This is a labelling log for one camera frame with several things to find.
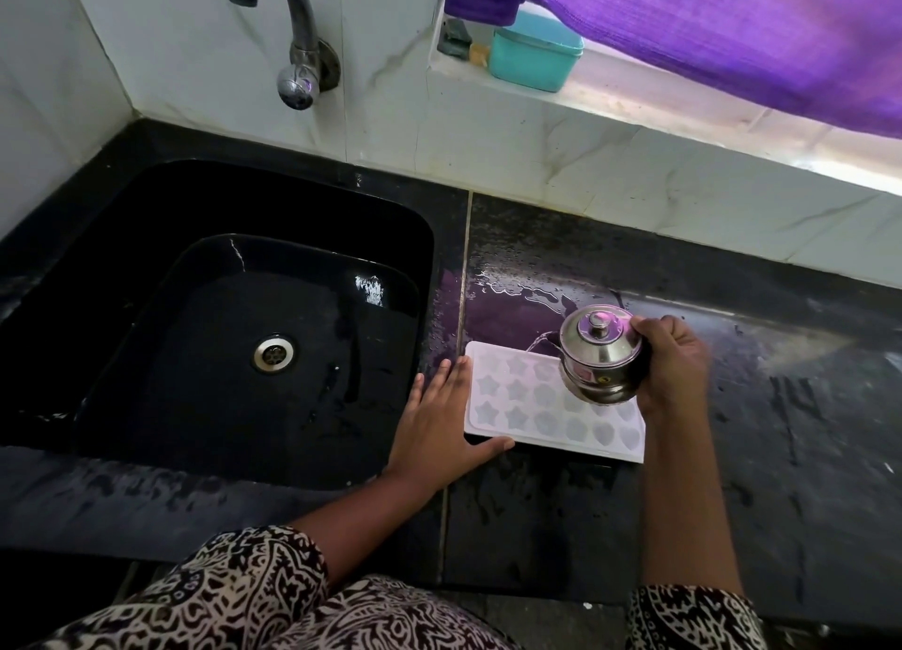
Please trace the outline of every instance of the wall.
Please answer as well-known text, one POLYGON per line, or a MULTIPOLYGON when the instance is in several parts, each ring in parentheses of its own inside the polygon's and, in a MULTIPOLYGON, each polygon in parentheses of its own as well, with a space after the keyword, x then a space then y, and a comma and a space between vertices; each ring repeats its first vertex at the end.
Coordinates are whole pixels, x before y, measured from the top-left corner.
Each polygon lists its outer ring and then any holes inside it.
POLYGON ((131 116, 78 0, 0 0, 0 238, 131 116))
POLYGON ((902 286, 902 198, 428 71, 436 0, 312 0, 341 91, 284 108, 284 0, 82 0, 145 115, 902 286))

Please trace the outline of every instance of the black countertop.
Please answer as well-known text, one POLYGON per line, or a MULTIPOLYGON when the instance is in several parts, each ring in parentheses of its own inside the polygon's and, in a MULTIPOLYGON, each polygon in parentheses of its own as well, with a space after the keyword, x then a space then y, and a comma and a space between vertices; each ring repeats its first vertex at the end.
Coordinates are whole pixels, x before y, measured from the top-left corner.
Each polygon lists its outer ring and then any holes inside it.
MULTIPOLYGON (((356 188, 422 215, 436 247, 425 370, 465 340, 527 348, 581 303, 684 316, 715 352, 724 495, 761 614, 902 627, 902 292, 142 120, 0 243, 0 318, 141 170, 185 158, 356 188)), ((622 603, 638 571, 638 476, 521 446, 452 486, 446 513, 437 496, 370 566, 423 585, 622 603)), ((173 562, 215 531, 333 497, 0 448, 4 547, 173 562)))

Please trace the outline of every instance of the paisley print fabric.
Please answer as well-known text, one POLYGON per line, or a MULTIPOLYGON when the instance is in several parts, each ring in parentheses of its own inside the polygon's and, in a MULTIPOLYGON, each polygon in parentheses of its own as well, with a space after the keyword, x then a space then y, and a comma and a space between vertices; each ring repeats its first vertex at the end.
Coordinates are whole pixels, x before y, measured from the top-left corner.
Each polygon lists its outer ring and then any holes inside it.
MULTIPOLYGON (((285 526, 220 534, 142 593, 33 647, 179 650, 517 648, 433 594, 383 576, 328 595, 317 546, 285 526)), ((647 586, 627 647, 765 648, 747 600, 711 588, 647 586)))

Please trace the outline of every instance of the sink drain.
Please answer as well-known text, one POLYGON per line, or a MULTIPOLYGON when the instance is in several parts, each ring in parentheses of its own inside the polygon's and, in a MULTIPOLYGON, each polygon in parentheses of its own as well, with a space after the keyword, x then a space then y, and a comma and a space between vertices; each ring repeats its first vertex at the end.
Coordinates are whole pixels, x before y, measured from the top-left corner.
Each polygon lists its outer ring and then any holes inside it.
POLYGON ((285 370, 294 359, 294 346, 285 337, 269 337, 254 349, 254 368, 271 374, 285 370))

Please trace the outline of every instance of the white silicone mold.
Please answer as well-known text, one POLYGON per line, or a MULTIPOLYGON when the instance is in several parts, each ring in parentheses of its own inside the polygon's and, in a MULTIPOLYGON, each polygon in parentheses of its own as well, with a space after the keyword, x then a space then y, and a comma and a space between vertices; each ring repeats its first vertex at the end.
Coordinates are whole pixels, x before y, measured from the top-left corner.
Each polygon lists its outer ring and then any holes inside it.
POLYGON ((645 422, 635 398, 619 405, 583 401, 551 356, 481 341, 470 341, 467 355, 473 358, 468 433, 642 462, 645 422))

